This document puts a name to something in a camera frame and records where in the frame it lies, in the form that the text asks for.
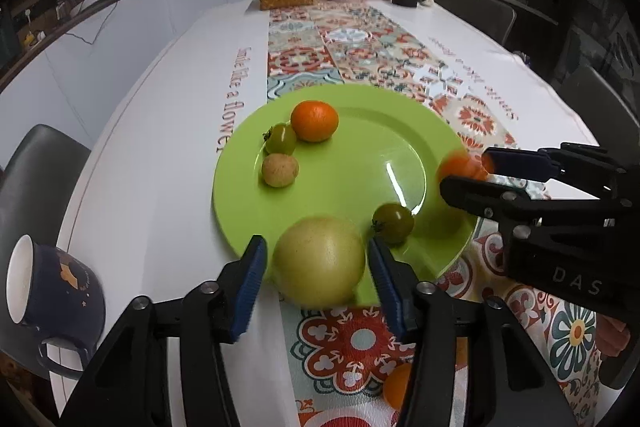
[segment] white table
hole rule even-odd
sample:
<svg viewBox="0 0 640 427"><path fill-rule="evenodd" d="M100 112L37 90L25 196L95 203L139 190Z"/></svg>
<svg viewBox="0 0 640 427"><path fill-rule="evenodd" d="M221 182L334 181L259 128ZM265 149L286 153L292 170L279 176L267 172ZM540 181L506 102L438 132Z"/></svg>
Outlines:
<svg viewBox="0 0 640 427"><path fill-rule="evenodd" d="M441 55L447 62L460 58L464 62L456 67L473 68L486 83L479 82L479 89L487 85L497 93L483 99L520 147L596 143L550 86L446 10L406 9L381 0L372 4L432 51L450 49L455 56ZM216 149L224 143L220 125L239 54L248 57L249 71L235 88L239 95L233 100L244 105L236 110L234 125L266 103L268 17L249 2L205 12L149 66L98 139L70 200L58 246L100 278L106 330L133 297L181 297L215 279L233 259L210 209ZM554 197L578 194L559 183L548 188ZM59 359L60 350L49 350ZM260 291L248 332L224 355L243 425L299 425L278 297L271 287ZM77 360L63 350L62 362L74 365ZM177 343L170 343L169 367L172 420L180 426ZM62 411L74 382L57 375L51 375L51 382Z"/></svg>

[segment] patterned tablecloth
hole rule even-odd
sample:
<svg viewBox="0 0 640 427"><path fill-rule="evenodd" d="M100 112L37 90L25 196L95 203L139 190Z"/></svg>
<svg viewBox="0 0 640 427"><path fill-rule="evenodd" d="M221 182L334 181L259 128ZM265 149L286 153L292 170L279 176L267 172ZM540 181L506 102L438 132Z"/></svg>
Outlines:
<svg viewBox="0 0 640 427"><path fill-rule="evenodd" d="M497 93L487 85L477 89L462 59L431 41L434 50L359 2L272 10L268 99L318 84L370 84L402 92L435 111L474 155L490 146L517 147L517 137L482 99L495 99ZM516 118L505 101L500 107L504 120ZM548 198L542 184L494 177L526 188L532 197ZM595 314L507 279L496 223L481 219L462 256L436 283L457 298L503 298L548 361L578 424L593 424L600 365ZM382 399L382 385L399 364L412 359L415 345L396 341L380 309L300 311L283 301L281 311L300 425L395 425L398 413ZM458 343L456 369L452 426L463 420L464 342Z"/></svg>

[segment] orange fruit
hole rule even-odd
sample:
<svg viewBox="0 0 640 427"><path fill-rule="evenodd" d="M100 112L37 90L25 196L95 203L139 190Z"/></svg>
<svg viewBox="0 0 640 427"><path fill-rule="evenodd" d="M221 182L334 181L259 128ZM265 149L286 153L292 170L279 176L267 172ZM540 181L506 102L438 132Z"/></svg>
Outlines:
<svg viewBox="0 0 640 427"><path fill-rule="evenodd" d="M444 158L438 167L436 177L440 183L447 176L464 176L474 180L486 181L489 177L488 170L492 170L489 158L483 158L482 162L471 158L466 150L455 150Z"/></svg>
<svg viewBox="0 0 640 427"><path fill-rule="evenodd" d="M402 402L404 401L406 387L409 384L410 374L411 364L403 363L396 367L391 375L386 378L382 388L382 396L385 398L385 401L397 411L402 409Z"/></svg>
<svg viewBox="0 0 640 427"><path fill-rule="evenodd" d="M291 127L301 140L321 142L338 129L338 113L328 103L306 100L293 109Z"/></svg>

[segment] screw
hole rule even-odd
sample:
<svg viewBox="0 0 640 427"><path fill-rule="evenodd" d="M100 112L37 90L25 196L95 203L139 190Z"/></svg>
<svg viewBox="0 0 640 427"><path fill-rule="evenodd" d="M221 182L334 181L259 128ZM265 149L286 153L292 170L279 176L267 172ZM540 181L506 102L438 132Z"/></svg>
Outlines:
<svg viewBox="0 0 640 427"><path fill-rule="evenodd" d="M513 237L516 239L525 240L531 235L531 229L527 225L518 225L513 228Z"/></svg>
<svg viewBox="0 0 640 427"><path fill-rule="evenodd" d="M487 297L486 303L489 304L489 306L491 306L491 308L493 308L494 310L501 310L502 309L502 302L498 301L498 299L493 297L493 296L492 297Z"/></svg>
<svg viewBox="0 0 640 427"><path fill-rule="evenodd" d="M417 285L415 285L415 289L418 290L419 293L424 293L425 295L433 295L436 293L436 285L427 281L418 282Z"/></svg>
<svg viewBox="0 0 640 427"><path fill-rule="evenodd" d="M133 302L131 303L131 305L133 306L133 309L135 310L143 310L145 309L147 306L149 306L149 299L148 297L145 296L141 296L141 297L136 297L135 299L133 299Z"/></svg>
<svg viewBox="0 0 640 427"><path fill-rule="evenodd" d="M200 291L206 294L215 293L218 291L218 288L220 288L220 286L218 286L218 283L215 281L205 281L200 285Z"/></svg>

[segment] chair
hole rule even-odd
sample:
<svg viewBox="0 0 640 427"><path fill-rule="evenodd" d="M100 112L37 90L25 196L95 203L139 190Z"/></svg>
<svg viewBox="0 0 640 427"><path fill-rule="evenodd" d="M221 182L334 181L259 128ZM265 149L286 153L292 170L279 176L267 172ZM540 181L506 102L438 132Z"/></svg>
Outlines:
<svg viewBox="0 0 640 427"><path fill-rule="evenodd" d="M498 0L435 0L445 10L460 17L501 46L509 36L516 12Z"/></svg>
<svg viewBox="0 0 640 427"><path fill-rule="evenodd" d="M579 67L564 80L558 94L612 158L622 165L640 164L638 118L593 68Z"/></svg>
<svg viewBox="0 0 640 427"><path fill-rule="evenodd" d="M55 245L89 149L47 125L24 137L0 181L0 349L43 378L31 331L15 324L6 306L6 272L15 243L24 234L36 243Z"/></svg>

